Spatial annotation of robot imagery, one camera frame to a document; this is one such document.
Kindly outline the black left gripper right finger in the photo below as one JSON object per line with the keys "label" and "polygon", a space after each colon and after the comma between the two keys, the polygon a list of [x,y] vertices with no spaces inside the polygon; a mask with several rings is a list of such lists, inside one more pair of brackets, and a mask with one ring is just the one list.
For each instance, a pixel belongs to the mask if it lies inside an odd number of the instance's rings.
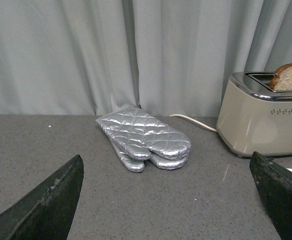
{"label": "black left gripper right finger", "polygon": [[249,168],[277,233],[282,240],[292,240],[292,171],[256,151]]}

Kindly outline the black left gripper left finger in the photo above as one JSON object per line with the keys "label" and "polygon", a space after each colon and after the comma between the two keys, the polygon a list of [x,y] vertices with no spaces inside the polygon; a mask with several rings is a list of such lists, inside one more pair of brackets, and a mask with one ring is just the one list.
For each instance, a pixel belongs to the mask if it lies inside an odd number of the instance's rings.
{"label": "black left gripper left finger", "polygon": [[67,239],[83,178],[83,160],[76,155],[0,214],[0,240]]}

